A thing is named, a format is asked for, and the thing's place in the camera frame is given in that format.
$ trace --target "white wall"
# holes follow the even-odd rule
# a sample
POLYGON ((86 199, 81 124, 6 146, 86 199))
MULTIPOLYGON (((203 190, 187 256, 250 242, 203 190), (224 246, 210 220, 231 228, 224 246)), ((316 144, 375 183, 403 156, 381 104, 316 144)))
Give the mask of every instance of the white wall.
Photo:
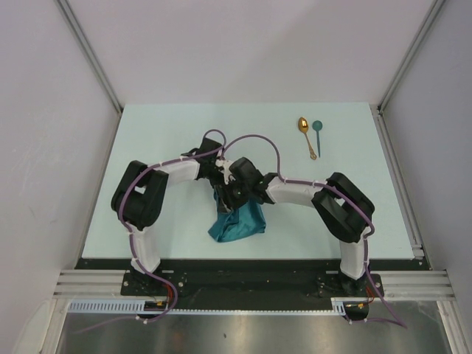
POLYGON ((472 2, 450 0, 386 110, 426 251, 472 329, 472 2))
POLYGON ((121 103, 378 103, 432 0, 71 0, 121 103))
POLYGON ((53 0, 0 12, 0 352, 77 253, 117 116, 53 0))

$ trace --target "teal cloth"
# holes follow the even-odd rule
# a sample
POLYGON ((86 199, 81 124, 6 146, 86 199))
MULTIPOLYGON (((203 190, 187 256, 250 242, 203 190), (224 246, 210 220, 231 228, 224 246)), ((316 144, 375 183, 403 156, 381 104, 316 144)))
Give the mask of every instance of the teal cloth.
MULTIPOLYGON (((218 210, 218 197, 215 196, 218 210)), ((256 201, 249 199, 241 208, 229 213, 219 212, 216 222, 208 230, 216 242, 240 240, 266 231, 263 211, 256 201)))

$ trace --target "light blue table surface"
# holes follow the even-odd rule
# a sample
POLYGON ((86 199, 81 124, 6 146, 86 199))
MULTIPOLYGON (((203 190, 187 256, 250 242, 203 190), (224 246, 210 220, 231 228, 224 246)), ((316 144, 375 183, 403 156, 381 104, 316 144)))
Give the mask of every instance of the light blue table surface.
MULTIPOLYGON (((370 257, 412 259, 384 152, 366 103, 277 103, 127 105, 108 162, 88 231, 83 258, 131 257, 128 233, 110 208, 111 197, 132 160, 146 164, 167 161, 198 147, 205 131, 222 130, 229 141, 248 133, 263 134, 280 149, 282 174, 324 179, 345 174, 374 203, 377 232, 370 238, 370 257), (323 122, 322 158, 309 157, 296 127, 300 116, 310 126, 323 122)), ((316 133, 309 130, 316 149, 316 133)), ((220 139, 215 134, 213 139, 220 139)), ((260 139, 238 142, 226 158, 245 156, 262 174, 276 170, 272 147, 260 139)), ((216 243, 207 233, 216 218, 208 181, 168 188, 162 213, 148 232, 163 258, 192 259, 328 259, 339 258, 339 242, 315 209, 292 204, 263 205, 265 234, 232 243, 216 243)))

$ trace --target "metal rail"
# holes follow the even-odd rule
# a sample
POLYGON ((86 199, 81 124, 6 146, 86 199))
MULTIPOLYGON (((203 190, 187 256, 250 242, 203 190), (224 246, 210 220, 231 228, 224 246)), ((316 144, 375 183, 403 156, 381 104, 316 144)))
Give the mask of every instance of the metal rail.
MULTIPOLYGON (((450 301, 454 292, 445 271, 379 271, 389 301, 450 301)), ((122 296, 125 271, 62 271, 54 292, 56 299, 152 299, 122 296)))
POLYGON ((62 13, 64 20, 68 24, 70 30, 72 31, 73 36, 77 40, 77 44, 79 45, 82 53, 86 57, 86 60, 90 64, 91 70, 93 71, 95 77, 97 78, 99 84, 102 86, 103 90, 105 91, 108 99, 110 100, 111 104, 117 111, 117 113, 121 116, 123 112, 123 107, 119 104, 119 100, 113 86, 110 84, 110 80, 106 76, 105 70, 103 69, 100 61, 98 60, 97 54, 95 54, 94 49, 91 47, 89 40, 83 28, 81 27, 77 16, 74 14, 74 11, 68 2, 68 0, 55 0, 59 11, 62 13))
POLYGON ((64 322, 66 321, 67 309, 69 308, 69 300, 67 299, 53 299, 52 301, 54 302, 54 310, 40 354, 56 353, 60 341, 60 334, 62 333, 64 322))
POLYGON ((414 37, 410 47, 406 51, 405 56, 403 57, 400 66, 398 67, 395 75, 393 76, 392 81, 389 84, 385 94, 381 101, 378 104, 380 112, 385 110, 385 107, 388 106, 390 100, 392 99, 393 94, 396 92, 398 85, 405 76, 405 73, 408 71, 411 66, 413 59, 416 57, 417 53, 421 49, 422 44, 424 43, 426 37, 433 28, 434 22, 437 20, 438 16, 441 13, 441 10, 444 8, 446 0, 434 0, 433 4, 429 8, 428 13, 426 14, 423 23, 421 24, 416 36, 414 37))
POLYGON ((438 301, 442 324, 449 340, 453 354, 468 354, 472 348, 469 337, 465 334, 465 324, 462 323, 459 306, 456 301, 438 301))
POLYGON ((405 222, 405 226, 412 245, 413 254, 417 259, 425 257, 423 251, 423 240, 421 238, 418 222, 414 214, 412 203, 409 199, 409 194, 406 190, 405 181, 398 164, 397 156, 392 145, 392 140, 388 130, 386 129, 384 117, 377 108, 372 108, 372 116, 374 117, 375 127, 381 141, 382 150, 385 155, 385 160, 389 168, 390 175, 397 193, 398 204, 405 222))

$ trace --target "robotic arm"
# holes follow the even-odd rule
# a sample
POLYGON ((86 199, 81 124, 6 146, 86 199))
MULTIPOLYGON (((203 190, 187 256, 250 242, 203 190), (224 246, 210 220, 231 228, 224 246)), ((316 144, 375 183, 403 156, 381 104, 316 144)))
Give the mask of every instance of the robotic arm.
MULTIPOLYGON (((292 203, 315 208, 330 233, 339 239, 341 273, 353 281, 363 277, 362 236, 366 231, 366 222, 347 202, 340 204, 336 200, 339 197, 332 188, 347 196, 369 219, 372 219, 375 208, 346 176, 334 173, 325 181, 313 182, 309 186, 286 183, 278 178, 277 173, 262 175, 245 157, 232 162, 222 159, 218 153, 213 153, 201 158, 184 159, 208 153, 219 147, 221 144, 218 142, 204 138, 199 148, 182 155, 182 161, 157 167, 143 176, 137 187, 145 187, 145 191, 135 189, 128 196, 123 218, 133 226, 136 253, 147 270, 154 271, 159 266, 160 258, 152 240, 145 234, 145 228, 156 222, 161 212, 165 190, 174 184, 205 178, 218 195, 219 212, 237 209, 250 198, 260 204, 292 203)), ((115 212, 118 213, 131 183, 146 168, 146 164, 138 161, 128 165, 111 201, 111 208, 115 212)), ((142 271, 135 260, 132 264, 136 270, 142 271)))

